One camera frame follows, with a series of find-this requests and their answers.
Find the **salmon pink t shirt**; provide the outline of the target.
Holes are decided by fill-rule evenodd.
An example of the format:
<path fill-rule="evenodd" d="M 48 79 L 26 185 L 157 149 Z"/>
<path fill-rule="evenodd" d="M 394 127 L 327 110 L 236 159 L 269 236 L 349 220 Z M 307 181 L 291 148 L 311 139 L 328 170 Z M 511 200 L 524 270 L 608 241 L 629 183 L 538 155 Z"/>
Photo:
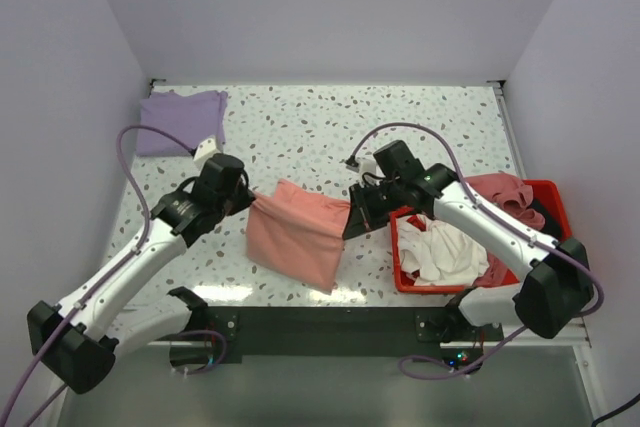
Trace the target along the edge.
<path fill-rule="evenodd" d="M 255 194 L 246 228 L 255 264 L 330 292 L 344 250 L 350 203 L 281 179 L 271 196 Z"/>

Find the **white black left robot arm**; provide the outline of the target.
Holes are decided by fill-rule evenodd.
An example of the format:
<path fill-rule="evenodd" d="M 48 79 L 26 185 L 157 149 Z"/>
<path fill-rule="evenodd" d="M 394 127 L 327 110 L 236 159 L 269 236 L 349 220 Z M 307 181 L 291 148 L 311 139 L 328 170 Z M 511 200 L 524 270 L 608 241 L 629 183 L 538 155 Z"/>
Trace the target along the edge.
<path fill-rule="evenodd" d="M 34 356 L 73 392 L 95 388 L 115 365 L 123 341 L 107 331 L 126 304 L 165 265 L 254 199 L 244 163 L 214 154 L 198 176 L 161 197 L 120 258 L 57 304 L 40 301 L 31 308 Z"/>

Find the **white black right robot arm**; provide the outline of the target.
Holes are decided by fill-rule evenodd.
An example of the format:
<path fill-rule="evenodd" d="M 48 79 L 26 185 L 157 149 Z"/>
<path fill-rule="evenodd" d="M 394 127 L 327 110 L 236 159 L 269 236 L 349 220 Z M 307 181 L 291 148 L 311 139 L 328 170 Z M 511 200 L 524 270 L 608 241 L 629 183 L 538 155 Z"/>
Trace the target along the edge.
<path fill-rule="evenodd" d="M 348 189 L 350 210 L 343 238 L 385 227 L 392 213 L 407 208 L 451 225 L 497 257 L 518 279 L 511 286 L 469 288 L 447 306 L 445 326 L 459 340 L 480 327 L 519 323 L 534 334 L 554 338 L 571 320 L 597 310 L 602 289 L 588 266 L 584 245 L 563 241 L 526 226 L 472 189 L 457 165 L 422 165 L 405 142 L 377 150 L 383 176 Z"/>

